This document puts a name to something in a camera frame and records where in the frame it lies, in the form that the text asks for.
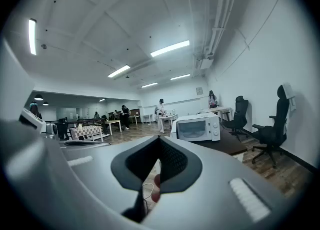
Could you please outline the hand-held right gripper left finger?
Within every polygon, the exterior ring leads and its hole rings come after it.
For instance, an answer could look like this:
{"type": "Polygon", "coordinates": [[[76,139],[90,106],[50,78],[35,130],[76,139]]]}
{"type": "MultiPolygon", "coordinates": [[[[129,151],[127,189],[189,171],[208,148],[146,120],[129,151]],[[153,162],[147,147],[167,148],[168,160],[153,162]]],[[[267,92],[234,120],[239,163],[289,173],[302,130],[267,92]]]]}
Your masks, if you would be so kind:
{"type": "Polygon", "coordinates": [[[143,192],[159,152],[158,136],[64,152],[94,223],[159,223],[158,206],[146,213],[143,192]]]}

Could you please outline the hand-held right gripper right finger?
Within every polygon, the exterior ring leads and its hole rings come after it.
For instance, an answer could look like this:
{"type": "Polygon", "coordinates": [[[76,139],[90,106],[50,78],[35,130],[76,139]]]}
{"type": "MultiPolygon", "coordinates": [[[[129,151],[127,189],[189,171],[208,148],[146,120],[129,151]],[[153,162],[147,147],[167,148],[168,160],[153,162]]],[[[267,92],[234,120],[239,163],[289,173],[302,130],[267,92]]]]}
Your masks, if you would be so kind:
{"type": "Polygon", "coordinates": [[[170,141],[199,157],[202,172],[184,192],[162,194],[142,224],[153,230],[273,230],[292,201],[238,159],[184,140],[170,141]]]}

